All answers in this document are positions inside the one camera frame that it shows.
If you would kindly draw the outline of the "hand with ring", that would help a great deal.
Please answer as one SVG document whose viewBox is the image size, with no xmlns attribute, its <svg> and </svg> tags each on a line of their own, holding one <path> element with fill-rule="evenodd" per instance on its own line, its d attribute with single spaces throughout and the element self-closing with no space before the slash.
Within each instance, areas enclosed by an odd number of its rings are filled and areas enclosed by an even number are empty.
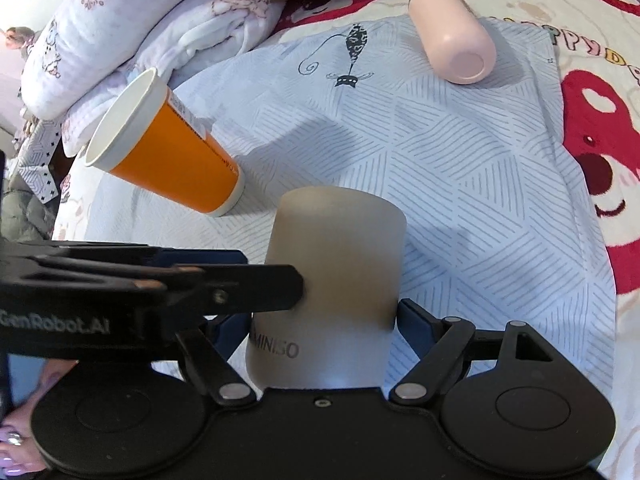
<svg viewBox="0 0 640 480">
<path fill-rule="evenodd" d="M 38 474 L 39 471 L 47 469 L 32 435 L 32 412 L 40 399 L 76 364 L 76 361 L 56 359 L 44 362 L 34 392 L 24 403 L 2 419 L 1 475 L 3 478 Z"/>
</svg>

